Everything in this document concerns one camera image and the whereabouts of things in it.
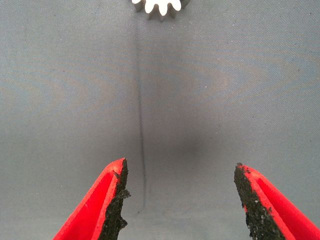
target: white gear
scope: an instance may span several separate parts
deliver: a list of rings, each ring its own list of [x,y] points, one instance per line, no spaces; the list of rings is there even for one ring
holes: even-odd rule
[[[149,18],[156,6],[158,6],[160,20],[163,20],[168,12],[172,17],[175,17],[176,13],[179,12],[181,8],[184,8],[189,2],[190,0],[132,0],[137,12],[144,7]]]

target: gear tooth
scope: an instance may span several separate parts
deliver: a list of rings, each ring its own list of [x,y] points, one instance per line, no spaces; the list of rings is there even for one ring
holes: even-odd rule
[[[120,217],[120,229],[123,229],[125,226],[127,226],[128,225],[128,223],[127,223],[127,221],[126,220],[124,220],[123,218],[122,218],[122,216]]]
[[[175,18],[177,12],[184,8],[190,0],[131,0],[135,10],[139,12],[144,8],[147,18],[150,19],[154,12],[158,12],[160,21],[169,14]]]

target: dark line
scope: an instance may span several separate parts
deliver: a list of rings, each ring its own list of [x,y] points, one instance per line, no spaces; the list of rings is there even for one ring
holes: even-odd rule
[[[140,134],[140,160],[142,165],[142,180],[143,180],[143,196],[142,196],[142,209],[146,207],[147,200],[147,170],[145,158],[145,140],[144,140],[144,119],[142,112],[142,81],[141,81],[141,68],[140,68],[140,41],[139,41],[139,21],[136,21],[135,39],[136,42],[136,82],[138,91],[138,114],[139,114],[139,134]]]

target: red plastic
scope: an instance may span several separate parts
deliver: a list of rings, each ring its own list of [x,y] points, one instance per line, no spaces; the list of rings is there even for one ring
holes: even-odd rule
[[[242,165],[251,188],[260,198],[286,240],[320,240],[320,230],[293,205],[265,176]]]
[[[106,220],[106,209],[116,195],[125,158],[110,163],[94,182],[53,240],[97,240]]]

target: gray fabric surface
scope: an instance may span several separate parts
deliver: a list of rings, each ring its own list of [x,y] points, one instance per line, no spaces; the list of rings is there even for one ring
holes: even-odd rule
[[[51,239],[121,157],[120,240],[249,239],[238,162],[320,227],[319,16],[316,0],[192,0],[162,23],[127,0],[0,1],[0,239]]]

